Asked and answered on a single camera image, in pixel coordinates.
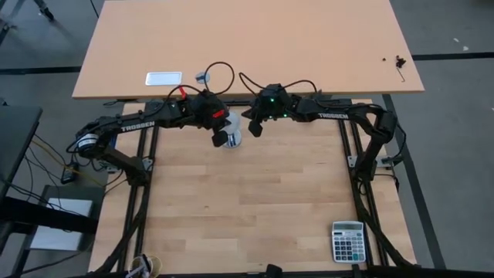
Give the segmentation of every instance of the concrete floor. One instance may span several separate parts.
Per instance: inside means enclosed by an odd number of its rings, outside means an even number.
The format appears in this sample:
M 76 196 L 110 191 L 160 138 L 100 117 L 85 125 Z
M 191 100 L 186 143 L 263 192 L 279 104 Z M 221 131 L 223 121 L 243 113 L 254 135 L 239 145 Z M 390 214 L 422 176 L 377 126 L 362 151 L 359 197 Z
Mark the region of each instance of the concrete floor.
M 100 10 L 103 0 L 94 0 Z M 26 1 L 15 20 L 18 25 L 0 46 L 0 68 L 79 66 L 89 45 L 96 16 L 88 1 L 46 0 L 58 19 L 52 25 Z M 492 0 L 392 0 L 404 36 L 413 54 L 494 51 L 494 1 Z M 2 10 L 8 13 L 10 1 Z M 421 188 L 438 235 L 447 267 L 494 272 L 494 156 L 489 155 L 494 130 L 494 59 L 416 62 L 426 92 L 393 96 L 400 122 L 408 133 Z M 100 100 L 72 100 L 77 73 L 0 76 L 0 97 L 11 105 L 38 105 L 44 110 L 38 134 L 63 151 L 75 131 L 87 121 L 115 114 L 121 105 L 106 108 Z M 372 96 L 382 103 L 380 96 Z M 388 147 L 397 150 L 395 144 Z M 54 173 L 61 169 L 42 152 L 40 160 Z M 49 184 L 33 168 L 34 192 Z M 105 180 L 105 175 L 97 177 Z M 398 168 L 401 204 L 418 262 L 432 266 L 406 175 Z M 29 171 L 21 166 L 15 183 L 29 186 Z M 91 186 L 87 181 L 80 186 Z M 0 257 L 0 276 L 10 273 L 21 236 L 12 236 Z M 26 268 L 69 255 L 34 252 Z M 64 277 L 82 274 L 89 253 L 26 275 Z

